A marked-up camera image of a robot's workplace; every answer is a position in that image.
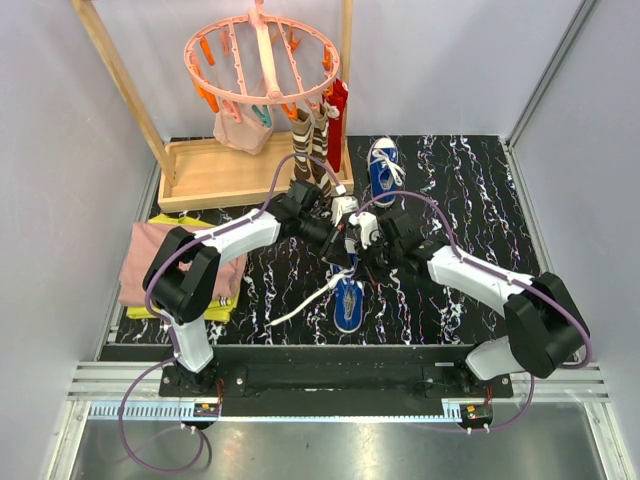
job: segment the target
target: wall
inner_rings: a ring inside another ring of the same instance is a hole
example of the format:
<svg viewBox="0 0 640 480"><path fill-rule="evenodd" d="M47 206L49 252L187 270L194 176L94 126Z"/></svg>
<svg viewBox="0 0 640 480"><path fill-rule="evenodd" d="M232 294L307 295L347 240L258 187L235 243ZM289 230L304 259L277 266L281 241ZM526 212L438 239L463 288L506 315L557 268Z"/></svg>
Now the wall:
<svg viewBox="0 0 640 480"><path fill-rule="evenodd" d="M509 134L579 3L355 0L348 132ZM211 135L213 114L187 75L184 45L203 26L244 14L252 4L96 2L163 138ZM314 26L339 45L341 0L267 0L265 8ZM209 41L218 48L217 37ZM242 50L241 57L258 73L255 50ZM321 45L303 41L296 58L305 78L319 83L319 61L305 64L305 55L314 54L320 58ZM210 79L217 82L217 75L225 88L236 87L226 75L233 73L230 62L216 58ZM277 114L277 127L285 128Z"/></svg>
<svg viewBox="0 0 640 480"><path fill-rule="evenodd" d="M71 2L0 3L0 471L34 479L153 160Z"/></svg>
<svg viewBox="0 0 640 480"><path fill-rule="evenodd" d="M600 2L516 146L555 270L591 327L640 468L640 3Z"/></svg>

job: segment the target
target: black marble table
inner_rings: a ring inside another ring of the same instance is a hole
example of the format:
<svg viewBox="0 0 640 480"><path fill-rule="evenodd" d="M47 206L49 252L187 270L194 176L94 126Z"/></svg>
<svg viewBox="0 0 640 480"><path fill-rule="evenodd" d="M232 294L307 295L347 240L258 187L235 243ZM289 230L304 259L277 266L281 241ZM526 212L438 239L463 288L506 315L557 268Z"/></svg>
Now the black marble table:
<svg viewBox="0 0 640 480"><path fill-rule="evenodd" d="M370 198L366 155L377 137L349 137L355 196ZM511 173L498 137L393 137L406 170L405 189L436 201L467 252L522 273L538 274ZM251 207L189 212L212 224L245 214ZM442 235L441 223L419 200L396 200L427 235ZM160 213L157 206L152 216ZM333 324L334 301L325 294L301 314L273 328L270 320L297 307L329 275L311 249L295 239L249 255L241 297L227 324L208 324L214 344L433 344L476 343L505 333L503 319L460 292L410 275L365 286L364 322L345 335ZM120 321L116 343L166 344L159 320Z"/></svg>

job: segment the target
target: striped sock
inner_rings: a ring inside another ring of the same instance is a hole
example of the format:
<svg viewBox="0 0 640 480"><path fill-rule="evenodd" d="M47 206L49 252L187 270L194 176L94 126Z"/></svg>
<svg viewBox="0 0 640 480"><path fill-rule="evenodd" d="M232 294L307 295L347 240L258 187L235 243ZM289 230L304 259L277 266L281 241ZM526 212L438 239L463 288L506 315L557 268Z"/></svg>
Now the striped sock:
<svg viewBox="0 0 640 480"><path fill-rule="evenodd" d="M304 110L298 109L298 118L291 119L291 132L293 134L293 151L295 153L309 153L311 144L311 116ZM311 179L309 160L306 157L295 157L296 165L291 174L291 184L296 180Z"/></svg>
<svg viewBox="0 0 640 480"><path fill-rule="evenodd" d="M327 164L327 153L329 151L329 122L327 121L327 109L320 103L318 110L313 111L315 126L313 127L313 143L311 145L311 154ZM329 174L320 165L311 162L311 171L320 190L325 197L331 195L331 181Z"/></svg>

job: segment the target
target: wooden stand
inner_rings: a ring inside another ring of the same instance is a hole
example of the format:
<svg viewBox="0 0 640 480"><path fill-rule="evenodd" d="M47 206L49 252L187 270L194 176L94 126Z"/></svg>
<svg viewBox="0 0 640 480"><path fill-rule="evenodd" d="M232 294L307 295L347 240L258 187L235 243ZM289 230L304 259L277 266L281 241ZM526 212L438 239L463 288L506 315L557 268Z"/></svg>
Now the wooden stand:
<svg viewBox="0 0 640 480"><path fill-rule="evenodd" d="M258 155L231 149L213 139L173 142L165 146L93 6L93 0L71 1L162 168L158 194L160 208L165 212L178 212L264 201L276 165L282 157L293 153L291 133L274 133ZM353 0L342 2L341 78L348 82ZM346 126L346 110L343 119ZM342 144L342 168L338 178L347 192L352 193L353 172L344 128ZM276 193L287 190L293 165L291 161L282 169Z"/></svg>

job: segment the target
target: yellow towel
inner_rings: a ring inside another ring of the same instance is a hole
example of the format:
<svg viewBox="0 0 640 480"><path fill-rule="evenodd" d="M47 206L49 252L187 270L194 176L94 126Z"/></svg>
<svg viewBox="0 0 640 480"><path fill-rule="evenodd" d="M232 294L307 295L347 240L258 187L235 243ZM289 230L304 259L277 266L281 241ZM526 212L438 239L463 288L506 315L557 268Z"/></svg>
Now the yellow towel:
<svg viewBox="0 0 640 480"><path fill-rule="evenodd" d="M160 214L149 220L149 223L162 223L165 225L189 225L192 227L213 227L210 223L203 222L191 217L171 218L165 214ZM204 312L204 319L213 322L228 322L231 320L231 312L238 306L238 297L219 298L211 300L209 307ZM127 317L133 320L143 320L153 318L146 307L127 307Z"/></svg>

